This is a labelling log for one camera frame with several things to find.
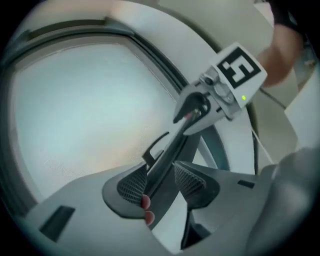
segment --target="black cable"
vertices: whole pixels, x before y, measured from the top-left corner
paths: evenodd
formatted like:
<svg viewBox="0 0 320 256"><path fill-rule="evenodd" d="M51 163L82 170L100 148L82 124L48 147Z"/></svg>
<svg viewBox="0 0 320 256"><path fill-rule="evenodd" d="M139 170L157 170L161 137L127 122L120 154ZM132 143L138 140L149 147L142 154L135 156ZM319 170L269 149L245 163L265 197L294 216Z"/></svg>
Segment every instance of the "black cable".
<svg viewBox="0 0 320 256"><path fill-rule="evenodd" d="M278 99L273 97L270 93L266 92L264 89L260 88L260 92L262 92L265 96L267 96L270 100L278 104L282 109L286 109L287 107L283 105Z"/></svg>

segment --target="human hand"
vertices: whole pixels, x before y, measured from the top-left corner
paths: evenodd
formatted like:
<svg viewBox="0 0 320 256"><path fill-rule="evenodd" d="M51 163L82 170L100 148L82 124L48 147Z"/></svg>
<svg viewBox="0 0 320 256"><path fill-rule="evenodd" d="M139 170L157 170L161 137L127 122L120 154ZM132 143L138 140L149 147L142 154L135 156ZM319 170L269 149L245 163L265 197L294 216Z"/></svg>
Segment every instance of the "human hand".
<svg viewBox="0 0 320 256"><path fill-rule="evenodd" d="M144 210L146 210L145 211L145 222L148 226L151 225L152 222L154 222L154 220L155 220L155 214L152 211L147 210L150 207L150 204L151 204L151 200L150 200L149 196L144 194L142 196L142 200L141 200L141 207Z"/></svg>

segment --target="black slot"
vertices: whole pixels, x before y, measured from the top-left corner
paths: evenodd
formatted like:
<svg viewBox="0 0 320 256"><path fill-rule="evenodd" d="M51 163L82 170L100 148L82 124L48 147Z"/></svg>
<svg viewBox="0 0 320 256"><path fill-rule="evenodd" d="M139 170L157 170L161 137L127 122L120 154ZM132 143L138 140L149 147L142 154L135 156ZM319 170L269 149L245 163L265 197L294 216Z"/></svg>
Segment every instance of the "black slot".
<svg viewBox="0 0 320 256"><path fill-rule="evenodd" d="M250 188L250 189L253 189L255 186L255 184L253 182L242 180L242 179L238 181L238 184L241 186L245 186L247 188Z"/></svg>
<svg viewBox="0 0 320 256"><path fill-rule="evenodd" d="M76 209L60 206L39 229L50 240L57 242Z"/></svg>
<svg viewBox="0 0 320 256"><path fill-rule="evenodd" d="M202 225L195 223L192 213L188 211L184 234L180 245L181 250L195 245L208 236L210 236L210 232L206 230Z"/></svg>

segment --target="screw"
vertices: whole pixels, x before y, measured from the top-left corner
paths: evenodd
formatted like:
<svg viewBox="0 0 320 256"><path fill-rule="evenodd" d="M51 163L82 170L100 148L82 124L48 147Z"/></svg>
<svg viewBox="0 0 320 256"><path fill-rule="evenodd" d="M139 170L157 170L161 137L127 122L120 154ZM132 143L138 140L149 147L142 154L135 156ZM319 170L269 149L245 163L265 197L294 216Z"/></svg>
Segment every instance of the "screw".
<svg viewBox="0 0 320 256"><path fill-rule="evenodd" d="M211 78L209 78L209 77L206 77L206 78L204 79L204 82L205 82L208 86L212 86L212 85L214 84L214 81L213 81Z"/></svg>
<svg viewBox="0 0 320 256"><path fill-rule="evenodd" d="M232 95L232 93L229 93L225 100L227 103L231 104L234 101L234 96Z"/></svg>

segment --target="gray plastic housing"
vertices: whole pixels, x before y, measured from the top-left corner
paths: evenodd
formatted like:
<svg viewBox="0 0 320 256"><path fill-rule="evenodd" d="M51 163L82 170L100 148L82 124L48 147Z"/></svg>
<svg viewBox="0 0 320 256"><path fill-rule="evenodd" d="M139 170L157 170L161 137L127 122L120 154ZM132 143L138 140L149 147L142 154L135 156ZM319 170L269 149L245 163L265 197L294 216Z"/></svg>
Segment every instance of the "gray plastic housing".
<svg viewBox="0 0 320 256"><path fill-rule="evenodd" d="M301 223L314 202L320 182L319 155L319 149L293 153L278 165L265 167L258 177L184 162L188 172L201 174L202 181L214 179L219 190L212 202L191 209L194 223L210 235L181 255L251 256L281 243ZM103 199L107 181L119 174L129 176L139 167L118 167L78 178L35 206L17 223L30 241L40 244L38 247L49 255L68 252L84 256L171 255L143 218L121 217ZM254 186L239 184L239 180ZM54 242L40 229L60 206L73 208L74 212Z"/></svg>

